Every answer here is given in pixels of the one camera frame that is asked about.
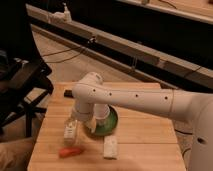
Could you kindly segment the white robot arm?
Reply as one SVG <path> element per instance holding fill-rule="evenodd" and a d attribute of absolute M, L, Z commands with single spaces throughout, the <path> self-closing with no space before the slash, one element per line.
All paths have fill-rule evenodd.
<path fill-rule="evenodd" d="M 83 123 L 103 125 L 110 105 L 191 123 L 193 143 L 188 171 L 213 171 L 213 93 L 174 89 L 122 89 L 103 85 L 95 72 L 74 84 L 72 115 Z"/>

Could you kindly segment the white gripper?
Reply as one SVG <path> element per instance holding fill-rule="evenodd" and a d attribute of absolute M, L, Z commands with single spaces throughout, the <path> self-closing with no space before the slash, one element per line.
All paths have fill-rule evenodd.
<path fill-rule="evenodd" d="M 97 121 L 93 117 L 92 110 L 89 109 L 87 111 L 78 111 L 73 108 L 71 110 L 71 115 L 78 121 L 85 122 L 85 126 L 90 130 L 91 133 L 94 133 L 97 126 Z M 75 119 L 69 119 L 67 121 L 67 128 L 69 130 L 75 130 L 77 128 L 77 121 Z"/>

